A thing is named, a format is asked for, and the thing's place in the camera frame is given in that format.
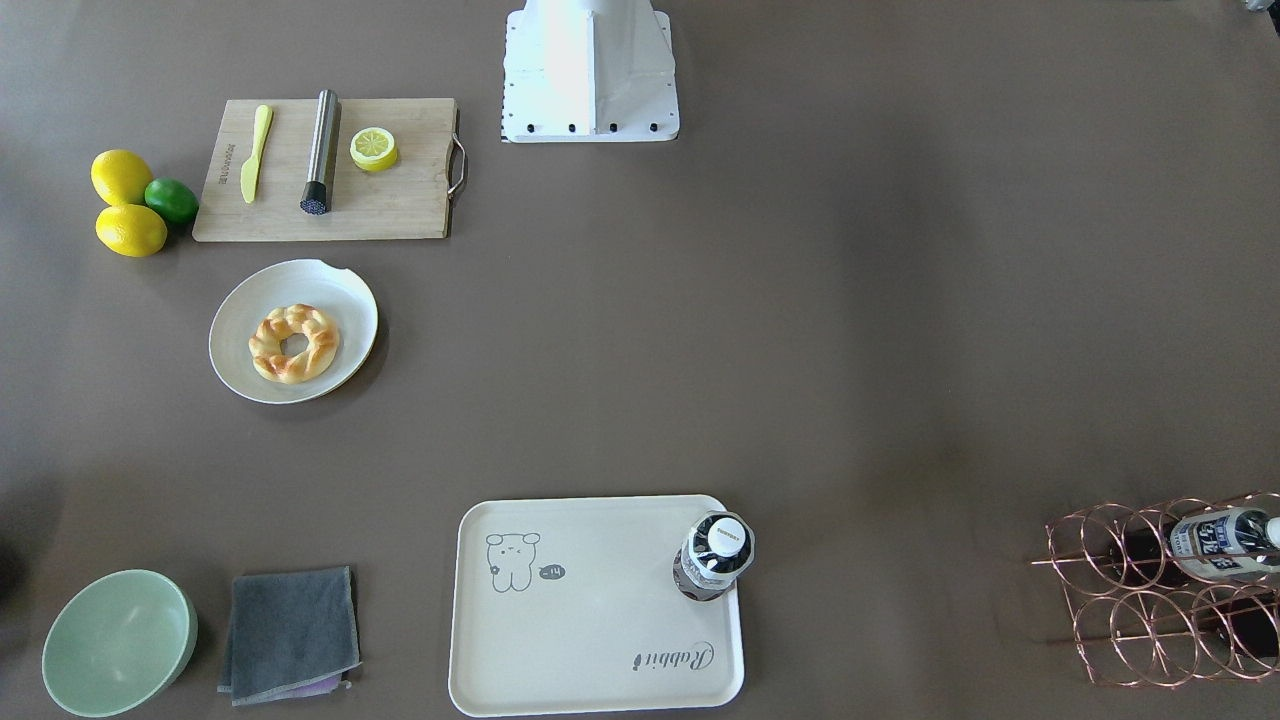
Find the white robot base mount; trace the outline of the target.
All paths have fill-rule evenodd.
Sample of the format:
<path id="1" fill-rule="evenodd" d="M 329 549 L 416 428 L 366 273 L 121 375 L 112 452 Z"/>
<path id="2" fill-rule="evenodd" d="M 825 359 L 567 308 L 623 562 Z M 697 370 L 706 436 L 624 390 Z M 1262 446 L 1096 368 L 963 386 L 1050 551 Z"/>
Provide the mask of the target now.
<path id="1" fill-rule="evenodd" d="M 507 15 L 503 67 L 508 143 L 678 137 L 671 22 L 649 1 L 527 1 Z"/>

